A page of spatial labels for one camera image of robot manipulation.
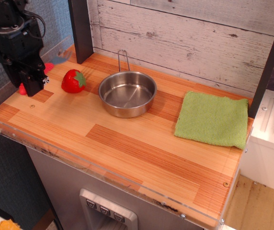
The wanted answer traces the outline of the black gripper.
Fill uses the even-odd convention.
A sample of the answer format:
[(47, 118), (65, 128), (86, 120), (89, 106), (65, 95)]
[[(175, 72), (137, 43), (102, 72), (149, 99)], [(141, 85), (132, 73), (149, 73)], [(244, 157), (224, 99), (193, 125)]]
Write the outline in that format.
[(42, 48), (37, 19), (0, 18), (0, 63), (21, 95), (32, 97), (48, 83)]

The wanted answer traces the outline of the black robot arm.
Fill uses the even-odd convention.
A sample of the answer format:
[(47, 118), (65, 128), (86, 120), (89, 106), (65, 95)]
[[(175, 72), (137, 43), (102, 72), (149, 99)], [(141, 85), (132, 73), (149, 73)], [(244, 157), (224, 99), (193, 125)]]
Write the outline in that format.
[(45, 32), (44, 20), (25, 9), (26, 0), (0, 0), (0, 63), (12, 84), (24, 86), (29, 97), (43, 90), (48, 82), (40, 58)]

